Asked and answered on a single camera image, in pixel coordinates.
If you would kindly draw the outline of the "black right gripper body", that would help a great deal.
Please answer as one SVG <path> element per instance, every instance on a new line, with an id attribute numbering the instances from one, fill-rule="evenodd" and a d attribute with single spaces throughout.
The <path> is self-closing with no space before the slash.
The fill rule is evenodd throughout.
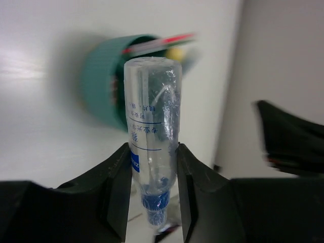
<path id="1" fill-rule="evenodd" d="M 270 167 L 323 177 L 323 125 L 294 116 L 266 100 L 255 102 Z"/>

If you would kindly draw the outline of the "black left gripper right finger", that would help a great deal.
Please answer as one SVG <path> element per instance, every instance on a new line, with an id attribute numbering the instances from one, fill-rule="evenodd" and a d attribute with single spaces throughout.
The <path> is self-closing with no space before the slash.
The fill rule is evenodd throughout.
<path id="1" fill-rule="evenodd" d="M 180 143 L 177 172 L 185 242 L 231 242 L 228 180 L 197 159 Z"/>

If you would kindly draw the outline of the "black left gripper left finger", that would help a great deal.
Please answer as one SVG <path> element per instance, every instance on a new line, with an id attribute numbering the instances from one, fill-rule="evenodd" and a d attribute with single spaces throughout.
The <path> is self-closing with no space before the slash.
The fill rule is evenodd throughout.
<path id="1" fill-rule="evenodd" d="M 57 188 L 81 240 L 125 240 L 132 169 L 124 143 L 108 159 Z"/>

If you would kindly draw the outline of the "clear spray bottle blue cap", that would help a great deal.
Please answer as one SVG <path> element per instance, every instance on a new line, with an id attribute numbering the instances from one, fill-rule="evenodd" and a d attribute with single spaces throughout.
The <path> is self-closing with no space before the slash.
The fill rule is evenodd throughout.
<path id="1" fill-rule="evenodd" d="M 148 224 L 167 221 L 171 188 L 177 178 L 182 66 L 165 57 L 125 63 L 126 119 L 133 180 Z"/>

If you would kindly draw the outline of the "pink thin pen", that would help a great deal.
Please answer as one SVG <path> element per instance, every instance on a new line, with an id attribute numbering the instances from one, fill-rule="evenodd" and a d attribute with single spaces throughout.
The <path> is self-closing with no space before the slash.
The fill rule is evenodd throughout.
<path id="1" fill-rule="evenodd" d="M 122 54 L 129 56 L 140 56 L 158 51 L 167 50 L 168 48 L 184 45 L 195 40 L 195 33 L 179 34 L 171 37 L 158 38 L 148 42 L 135 44 L 123 50 Z"/>

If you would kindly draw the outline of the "yellow highlighter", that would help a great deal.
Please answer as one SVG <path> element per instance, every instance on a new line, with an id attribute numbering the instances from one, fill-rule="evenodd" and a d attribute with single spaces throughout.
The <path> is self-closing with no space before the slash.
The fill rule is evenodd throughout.
<path id="1" fill-rule="evenodd" d="M 181 48 L 170 48 L 166 51 L 166 58 L 182 62 L 185 51 Z"/>

